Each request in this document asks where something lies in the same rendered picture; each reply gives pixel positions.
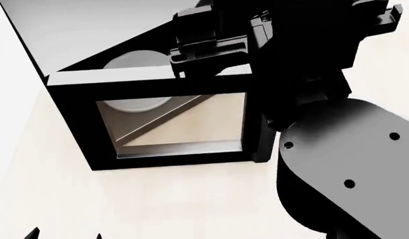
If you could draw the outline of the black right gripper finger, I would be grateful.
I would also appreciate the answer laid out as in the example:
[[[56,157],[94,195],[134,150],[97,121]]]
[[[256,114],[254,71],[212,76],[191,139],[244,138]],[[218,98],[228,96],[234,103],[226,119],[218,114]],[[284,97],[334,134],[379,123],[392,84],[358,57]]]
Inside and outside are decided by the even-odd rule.
[[[391,8],[386,9],[386,11],[379,16],[380,25],[384,27],[397,27],[402,14],[402,4],[393,5]]]
[[[202,5],[173,16],[176,47],[170,63],[176,78],[214,76],[249,62],[250,25],[221,5]]]

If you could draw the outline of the black microwave body grey top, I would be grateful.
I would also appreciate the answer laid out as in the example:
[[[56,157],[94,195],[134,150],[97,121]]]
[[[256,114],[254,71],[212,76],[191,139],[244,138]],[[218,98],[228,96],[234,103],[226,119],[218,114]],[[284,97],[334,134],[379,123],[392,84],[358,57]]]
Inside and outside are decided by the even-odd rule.
[[[47,76],[170,21],[199,0],[0,0]]]

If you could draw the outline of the white round turntable plate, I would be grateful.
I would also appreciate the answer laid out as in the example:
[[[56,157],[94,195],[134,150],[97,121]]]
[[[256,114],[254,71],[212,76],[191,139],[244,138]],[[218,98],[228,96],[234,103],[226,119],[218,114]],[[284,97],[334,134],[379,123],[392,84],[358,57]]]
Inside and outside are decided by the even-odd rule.
[[[152,50],[137,50],[125,53],[109,61],[103,69],[118,69],[131,67],[169,66],[169,57]],[[130,100],[105,101],[109,107],[125,113],[148,112],[167,103],[172,97],[144,98]]]

